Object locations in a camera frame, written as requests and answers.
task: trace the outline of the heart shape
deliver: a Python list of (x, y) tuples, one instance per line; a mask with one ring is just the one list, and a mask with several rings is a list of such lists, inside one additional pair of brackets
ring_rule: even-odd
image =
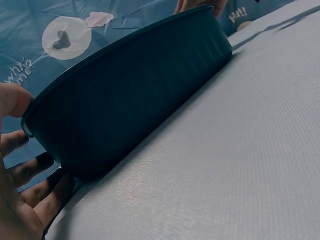
[(55, 50), (66, 49), (70, 47), (68, 34), (65, 31), (58, 31), (59, 40), (52, 44)]

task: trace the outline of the plastic bowl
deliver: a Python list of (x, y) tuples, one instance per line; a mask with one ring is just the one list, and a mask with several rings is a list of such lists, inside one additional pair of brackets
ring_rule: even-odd
[(111, 170), (230, 60), (210, 5), (138, 30), (71, 67), (21, 120), (84, 180)]

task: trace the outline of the cloud graphic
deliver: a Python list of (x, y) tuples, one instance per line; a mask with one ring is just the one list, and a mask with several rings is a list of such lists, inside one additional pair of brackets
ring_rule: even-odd
[(103, 27), (104, 25), (108, 24), (111, 20), (115, 18), (114, 15), (111, 13), (106, 12), (90, 12), (89, 17), (87, 17), (84, 21), (88, 28), (95, 28), (95, 27)]

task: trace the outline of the hand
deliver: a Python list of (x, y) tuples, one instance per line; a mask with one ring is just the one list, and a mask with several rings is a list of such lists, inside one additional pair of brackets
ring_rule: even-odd
[(178, 14), (189, 9), (196, 8), (200, 5), (211, 4), (213, 5), (213, 15), (218, 17), (222, 13), (227, 2), (228, 0), (178, 0), (174, 13)]
[[(4, 116), (21, 117), (32, 100), (17, 84), (0, 83), (0, 130)], [(75, 180), (58, 169), (43, 182), (19, 193), (18, 187), (54, 163), (43, 153), (5, 169), (3, 158), (27, 142), (22, 130), (0, 132), (0, 238), (4, 240), (41, 240), (75, 186)]]

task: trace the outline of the textured fabric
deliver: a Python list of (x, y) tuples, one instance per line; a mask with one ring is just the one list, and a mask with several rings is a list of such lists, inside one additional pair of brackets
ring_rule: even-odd
[[(319, 0), (289, 3), (278, 21), (261, 21), (281, 23), (307, 5)], [(238, 48), (110, 174), (77, 194), (46, 239), (319, 239), (319, 22), (316, 11)], [(251, 37), (236, 34), (235, 44)]]

